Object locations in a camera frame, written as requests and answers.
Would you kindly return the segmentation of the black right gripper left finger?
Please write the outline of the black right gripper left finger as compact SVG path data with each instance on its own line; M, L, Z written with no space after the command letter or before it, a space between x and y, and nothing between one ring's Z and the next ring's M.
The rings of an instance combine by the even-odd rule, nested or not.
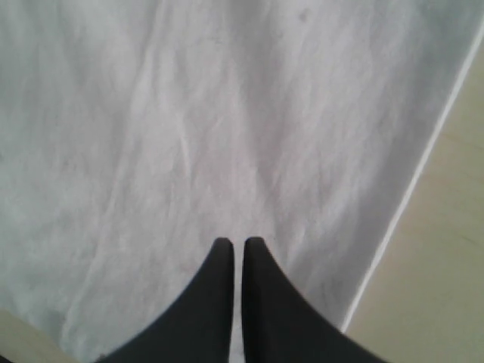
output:
M100 362L227 362L234 313L234 247L217 238L170 307Z

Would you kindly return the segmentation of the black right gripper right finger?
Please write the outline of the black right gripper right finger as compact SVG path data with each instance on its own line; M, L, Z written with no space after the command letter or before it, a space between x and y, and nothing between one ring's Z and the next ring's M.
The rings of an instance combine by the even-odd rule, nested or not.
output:
M319 315L265 241L244 244L241 317L246 362L381 362Z

